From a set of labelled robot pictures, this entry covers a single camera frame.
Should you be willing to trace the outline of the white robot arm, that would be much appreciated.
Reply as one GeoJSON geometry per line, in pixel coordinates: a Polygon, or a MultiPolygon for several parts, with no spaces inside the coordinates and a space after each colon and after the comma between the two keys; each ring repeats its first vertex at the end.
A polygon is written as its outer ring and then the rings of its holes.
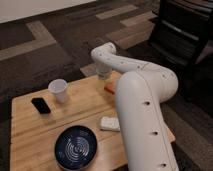
{"type": "Polygon", "coordinates": [[[94,48],[97,74],[121,74],[115,87],[115,106],[130,171],[179,171],[160,104],[178,89],[176,74],[149,61],[116,53],[108,42],[94,48]]]}

